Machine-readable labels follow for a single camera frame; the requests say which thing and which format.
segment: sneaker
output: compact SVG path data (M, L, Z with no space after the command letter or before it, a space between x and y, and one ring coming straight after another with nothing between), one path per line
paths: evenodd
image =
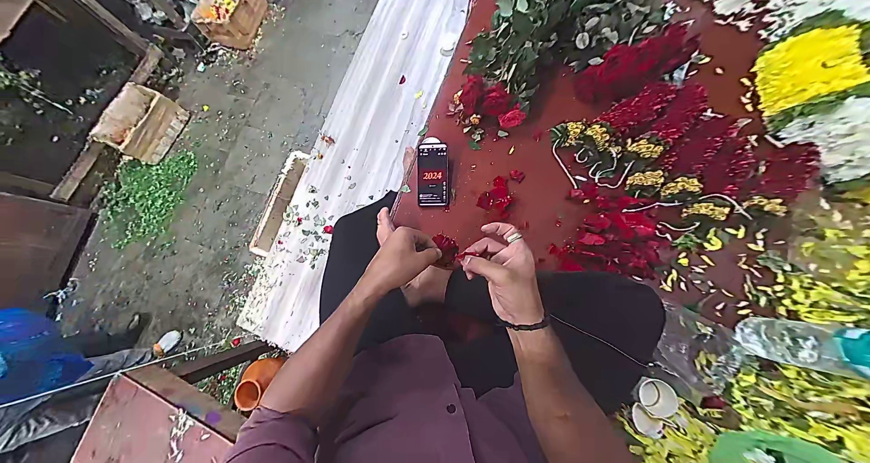
M181 344L181 331L169 331L154 345L154 355L164 357Z

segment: plastic bottle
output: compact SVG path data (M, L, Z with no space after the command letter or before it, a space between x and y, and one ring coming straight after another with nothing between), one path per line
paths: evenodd
M747 318L734 338L749 354L779 363L870 379L870 330L808 324L781 318Z

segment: man's left hand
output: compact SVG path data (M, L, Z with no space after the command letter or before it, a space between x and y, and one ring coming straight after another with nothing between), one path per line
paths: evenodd
M358 285L370 288L378 296L386 295L387 291L416 278L440 257L441 250L430 236L399 227L372 258Z

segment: blue cloth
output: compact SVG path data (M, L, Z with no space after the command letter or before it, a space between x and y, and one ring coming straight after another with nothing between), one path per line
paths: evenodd
M0 310L0 403L69 385L91 366L45 316Z

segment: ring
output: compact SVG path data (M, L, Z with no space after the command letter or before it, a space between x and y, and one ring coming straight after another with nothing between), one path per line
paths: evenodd
M514 232L513 234L505 237L505 240L507 241L508 244L513 244L514 242L517 242L521 238L523 238L523 234L521 234L519 232Z

